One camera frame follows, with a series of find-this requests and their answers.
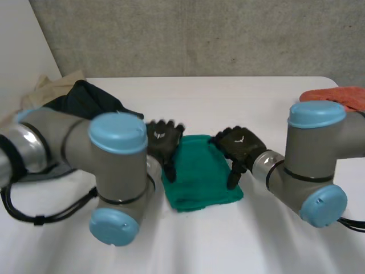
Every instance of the logo on robotic hand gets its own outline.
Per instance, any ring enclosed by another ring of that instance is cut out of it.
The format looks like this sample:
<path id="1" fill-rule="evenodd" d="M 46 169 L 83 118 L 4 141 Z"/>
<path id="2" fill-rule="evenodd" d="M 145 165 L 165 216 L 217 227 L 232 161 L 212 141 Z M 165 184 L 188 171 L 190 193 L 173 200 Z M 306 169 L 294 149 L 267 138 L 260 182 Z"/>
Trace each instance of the logo on robotic hand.
<path id="1" fill-rule="evenodd" d="M 245 139 L 245 137 L 244 136 L 242 136 L 242 139 L 241 140 L 237 140 L 237 141 L 234 141 L 235 143 L 243 143 L 244 142 L 244 139 Z"/>
<path id="2" fill-rule="evenodd" d="M 159 133 L 157 133 L 156 131 L 153 133 L 153 135 L 156 137 L 156 139 L 160 139 L 160 138 L 165 137 L 165 134 L 164 134 L 164 133 L 159 134 Z"/>

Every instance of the light blue joint cap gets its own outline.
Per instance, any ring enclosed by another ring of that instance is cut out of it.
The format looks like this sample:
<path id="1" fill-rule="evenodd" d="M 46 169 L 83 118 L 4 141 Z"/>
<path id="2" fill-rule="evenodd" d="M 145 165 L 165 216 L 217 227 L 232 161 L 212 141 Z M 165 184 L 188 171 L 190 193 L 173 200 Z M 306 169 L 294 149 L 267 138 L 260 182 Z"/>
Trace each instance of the light blue joint cap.
<path id="1" fill-rule="evenodd" d="M 98 208 L 91 216 L 89 229 L 102 243 L 121 247 L 133 242 L 139 232 L 139 224 L 119 210 Z"/>
<path id="2" fill-rule="evenodd" d="M 346 206 L 346 194 L 332 184 L 310 195 L 302 204 L 299 215 L 314 227 L 327 227 L 342 216 Z"/>
<path id="3" fill-rule="evenodd" d="M 49 107 L 36 108 L 35 110 L 51 110 L 51 111 L 53 111 L 53 109 L 51 109 Z M 15 116 L 13 122 L 20 123 L 21 120 L 23 120 L 26 116 L 28 116 L 29 113 L 31 113 L 32 111 L 35 111 L 35 110 L 22 110 L 21 112 L 18 113 L 17 116 Z"/>
<path id="4" fill-rule="evenodd" d="M 134 154 L 147 147 L 147 129 L 138 117 L 127 113 L 109 112 L 91 121 L 90 140 L 102 150 L 114 154 Z"/>
<path id="5" fill-rule="evenodd" d="M 288 124 L 298 128 L 326 127 L 346 117 L 344 107 L 331 101 L 308 101 L 292 105 Z"/>

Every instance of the white wall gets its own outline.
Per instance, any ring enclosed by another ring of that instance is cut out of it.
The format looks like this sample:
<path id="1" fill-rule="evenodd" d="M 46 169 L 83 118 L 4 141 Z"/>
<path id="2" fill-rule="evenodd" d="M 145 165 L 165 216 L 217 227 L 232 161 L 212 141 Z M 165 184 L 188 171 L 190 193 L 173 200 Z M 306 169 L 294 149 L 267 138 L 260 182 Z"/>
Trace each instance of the white wall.
<path id="1" fill-rule="evenodd" d="M 40 74 L 61 76 L 28 0 L 0 0 L 0 120 Z"/>

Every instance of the dark green fabric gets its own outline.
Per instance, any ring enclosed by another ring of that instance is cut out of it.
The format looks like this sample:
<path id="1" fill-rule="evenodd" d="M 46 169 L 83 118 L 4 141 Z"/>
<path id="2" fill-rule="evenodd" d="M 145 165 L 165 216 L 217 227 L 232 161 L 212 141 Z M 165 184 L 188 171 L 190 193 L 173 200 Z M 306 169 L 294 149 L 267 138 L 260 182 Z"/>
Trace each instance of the dark green fabric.
<path id="1" fill-rule="evenodd" d="M 230 168 L 209 135 L 182 137 L 175 154 L 176 181 L 163 174 L 166 197 L 178 212 L 194 211 L 212 204 L 236 202 L 244 196 L 240 187 L 227 190 Z"/>

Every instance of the orange cloth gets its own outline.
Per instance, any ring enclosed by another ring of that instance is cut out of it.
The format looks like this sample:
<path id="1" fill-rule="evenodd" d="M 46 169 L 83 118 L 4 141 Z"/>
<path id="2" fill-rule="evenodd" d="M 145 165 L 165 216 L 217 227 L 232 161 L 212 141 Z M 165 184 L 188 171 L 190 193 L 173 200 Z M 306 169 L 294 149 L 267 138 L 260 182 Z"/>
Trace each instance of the orange cloth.
<path id="1" fill-rule="evenodd" d="M 365 110 L 365 88 L 334 87 L 324 90 L 310 90 L 299 98 L 301 102 L 326 100 L 340 103 L 346 111 Z"/>

